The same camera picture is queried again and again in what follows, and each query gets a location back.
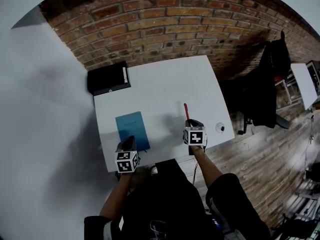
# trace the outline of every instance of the wire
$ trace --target wire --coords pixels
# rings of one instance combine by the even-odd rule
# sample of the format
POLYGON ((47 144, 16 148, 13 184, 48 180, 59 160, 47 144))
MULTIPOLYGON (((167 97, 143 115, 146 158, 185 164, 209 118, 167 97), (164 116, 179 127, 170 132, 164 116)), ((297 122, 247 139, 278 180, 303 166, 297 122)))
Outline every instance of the wire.
POLYGON ((192 181, 192 185, 195 185, 195 179, 196 179, 196 170, 198 167, 198 163, 196 163, 195 167, 194 167, 194 174, 193 174, 193 181, 192 181))
MULTIPOLYGON (((311 131, 310 131, 310 136, 312 136, 312 130, 313 130, 313 126, 312 123, 314 121, 314 116, 311 117, 311 131)), ((292 168, 290 169, 290 172, 288 174, 288 176, 284 179, 284 181, 281 183, 281 185, 274 191, 272 191, 263 201, 259 202, 258 204, 256 204, 253 208, 256 208, 257 206, 259 206, 260 204, 262 204, 263 202, 265 202, 273 193, 277 192, 285 183, 286 181, 289 179, 291 173, 293 172, 293 169, 296 165, 296 163, 304 156, 304 169, 306 170, 306 162, 307 162, 307 151, 308 151, 308 147, 310 146, 311 142, 310 142, 310 138, 308 139, 308 144, 306 146, 306 149, 304 150, 304 152, 302 153, 302 155, 300 156, 300 158, 294 163, 294 165, 292 166, 292 168)))

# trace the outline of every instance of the blue notebook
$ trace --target blue notebook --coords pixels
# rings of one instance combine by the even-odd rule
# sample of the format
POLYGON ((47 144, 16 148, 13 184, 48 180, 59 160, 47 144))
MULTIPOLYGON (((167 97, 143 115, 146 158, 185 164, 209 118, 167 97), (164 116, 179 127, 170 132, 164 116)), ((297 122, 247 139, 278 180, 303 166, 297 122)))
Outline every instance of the blue notebook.
POLYGON ((115 118, 115 122, 121 141, 124 141, 131 135, 134 135, 136 139, 137 151, 150 149, 144 120, 140 111, 118 116, 115 118))

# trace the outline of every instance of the brick wall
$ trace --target brick wall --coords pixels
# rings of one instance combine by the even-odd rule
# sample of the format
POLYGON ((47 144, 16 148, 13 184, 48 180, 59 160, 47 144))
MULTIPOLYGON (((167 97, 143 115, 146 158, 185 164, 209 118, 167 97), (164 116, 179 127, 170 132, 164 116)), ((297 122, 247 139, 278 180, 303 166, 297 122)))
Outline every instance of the brick wall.
POLYGON ((218 79, 256 67, 286 35, 292 62, 320 61, 320 38, 280 0, 46 0, 41 9, 87 70, 207 55, 218 79))

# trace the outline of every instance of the black sleeve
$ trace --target black sleeve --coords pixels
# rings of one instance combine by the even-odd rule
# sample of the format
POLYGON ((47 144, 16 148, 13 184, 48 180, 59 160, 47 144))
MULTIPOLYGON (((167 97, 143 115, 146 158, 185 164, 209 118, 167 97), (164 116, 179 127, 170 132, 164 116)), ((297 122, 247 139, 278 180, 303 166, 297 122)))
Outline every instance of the black sleeve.
MULTIPOLYGON (((104 240, 105 225, 112 220, 103 216, 89 216, 84 219, 84 240, 104 240)), ((110 225, 113 240, 120 239, 119 223, 112 221, 110 225)))
POLYGON ((270 240, 267 225, 253 208, 239 179, 232 173, 216 179, 205 197, 208 207, 221 221, 227 222, 231 230, 239 230, 246 240, 270 240))

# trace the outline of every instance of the black case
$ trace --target black case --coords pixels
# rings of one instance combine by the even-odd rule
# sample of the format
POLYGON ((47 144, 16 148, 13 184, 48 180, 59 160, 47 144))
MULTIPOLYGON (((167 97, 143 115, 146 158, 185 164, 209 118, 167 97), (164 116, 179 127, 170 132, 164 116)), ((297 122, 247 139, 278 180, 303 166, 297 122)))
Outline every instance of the black case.
POLYGON ((100 67, 88 72, 87 89, 93 96, 105 94, 131 87, 127 63, 119 62, 110 66, 100 67))

